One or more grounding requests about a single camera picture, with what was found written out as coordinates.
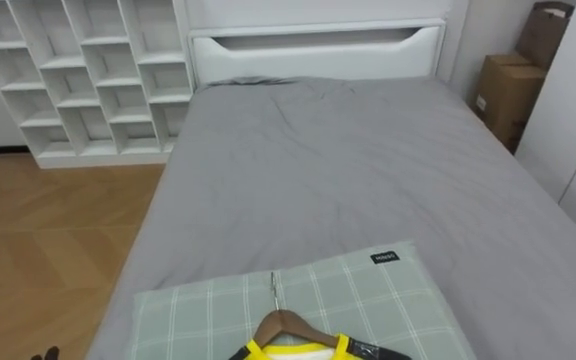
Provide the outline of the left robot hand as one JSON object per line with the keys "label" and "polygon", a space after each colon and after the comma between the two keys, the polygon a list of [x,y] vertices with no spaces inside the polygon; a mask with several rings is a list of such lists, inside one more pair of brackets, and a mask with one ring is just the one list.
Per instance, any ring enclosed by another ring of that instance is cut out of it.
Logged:
{"label": "left robot hand", "polygon": [[44,354],[35,354],[30,360],[59,360],[60,349],[57,346],[48,348]]}

